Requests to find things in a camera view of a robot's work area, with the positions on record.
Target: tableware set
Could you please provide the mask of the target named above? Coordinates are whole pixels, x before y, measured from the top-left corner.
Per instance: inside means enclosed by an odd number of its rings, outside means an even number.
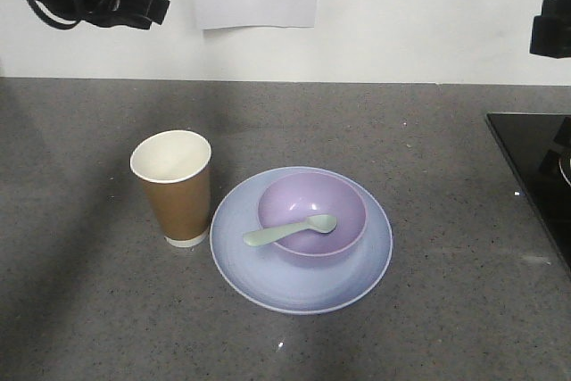
[[[174,130],[131,155],[165,239],[178,247],[208,234],[206,139]],[[210,224],[211,254],[243,297],[285,314],[322,314],[365,296],[393,252],[385,211],[364,187],[329,170],[283,167],[248,178],[222,200]]]

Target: spoon handle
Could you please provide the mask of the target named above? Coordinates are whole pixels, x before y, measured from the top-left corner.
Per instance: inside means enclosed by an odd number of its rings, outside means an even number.
[[[310,226],[307,222],[298,222],[298,223],[288,223],[286,225],[280,225],[278,227],[272,228],[264,228],[258,229],[257,231],[246,232],[243,235],[244,242],[251,246],[257,245],[264,245],[273,243],[274,241],[279,240],[285,236],[290,236],[291,234],[299,231],[303,231],[304,229],[309,228]]]

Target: bowl rim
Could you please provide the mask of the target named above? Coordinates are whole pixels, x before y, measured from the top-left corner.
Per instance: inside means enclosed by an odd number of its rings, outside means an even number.
[[[357,244],[361,240],[363,235],[365,234],[365,229],[367,228],[367,222],[368,222],[368,209],[367,209],[367,205],[365,204],[365,200],[363,199],[362,195],[357,191],[355,186],[353,186],[353,184],[351,183],[351,180],[346,178],[345,176],[339,174],[339,173],[334,173],[333,171],[315,168],[315,171],[300,171],[300,172],[296,172],[296,173],[291,173],[291,174],[288,174],[286,176],[283,176],[283,177],[278,178],[278,179],[274,180],[273,182],[271,182],[269,185],[266,186],[264,191],[261,193],[260,198],[258,199],[258,203],[256,204],[256,219],[258,220],[258,224],[263,228],[263,226],[261,224],[261,220],[260,220],[260,203],[261,203],[262,197],[266,194],[266,192],[268,192],[268,190],[272,186],[274,186],[277,182],[281,182],[285,178],[290,178],[291,176],[308,175],[308,174],[319,174],[321,176],[327,176],[329,178],[333,178],[333,179],[337,180],[338,182],[341,182],[344,185],[346,185],[347,187],[349,187],[353,191],[353,193],[357,195],[357,197],[359,198],[361,207],[363,208],[363,211],[365,212],[365,219],[363,220],[363,224],[361,226],[359,234],[357,234],[355,236],[355,238],[353,238],[345,246],[343,246],[339,249],[333,250],[332,252],[327,252],[327,253],[297,252],[295,250],[292,250],[292,249],[285,247],[284,245],[280,244],[279,241],[275,241],[272,244],[279,247],[280,249],[282,249],[288,253],[294,254],[296,256],[304,256],[304,257],[310,257],[310,258],[324,258],[327,256],[333,256],[335,254],[345,252],[348,249],[350,249],[351,247],[353,247],[355,244]]]

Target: mint green spoon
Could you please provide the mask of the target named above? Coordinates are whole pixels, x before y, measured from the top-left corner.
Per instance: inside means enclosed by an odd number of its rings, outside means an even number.
[[[246,232],[243,238],[244,242],[251,246],[265,245],[305,229],[312,229],[321,234],[327,234],[333,231],[336,226],[337,218],[335,216],[330,214],[316,214],[309,216],[303,222],[288,223],[278,227]]]

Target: white wall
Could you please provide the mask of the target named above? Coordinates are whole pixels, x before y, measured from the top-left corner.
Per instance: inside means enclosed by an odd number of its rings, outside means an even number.
[[[542,0],[319,0],[314,29],[208,31],[170,1],[149,31],[60,31],[0,0],[0,76],[571,84],[571,60],[528,53]]]

